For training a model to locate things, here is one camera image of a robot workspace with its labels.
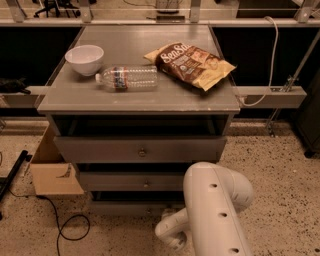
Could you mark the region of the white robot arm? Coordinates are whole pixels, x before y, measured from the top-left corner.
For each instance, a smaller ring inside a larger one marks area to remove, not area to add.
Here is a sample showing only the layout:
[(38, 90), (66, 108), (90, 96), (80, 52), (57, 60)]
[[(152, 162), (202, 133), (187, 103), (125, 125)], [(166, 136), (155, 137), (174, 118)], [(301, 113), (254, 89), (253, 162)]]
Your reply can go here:
[(253, 256), (237, 213), (253, 201), (253, 187), (241, 173), (199, 162), (184, 175), (185, 207), (163, 212), (156, 236), (180, 250), (190, 231), (195, 256)]

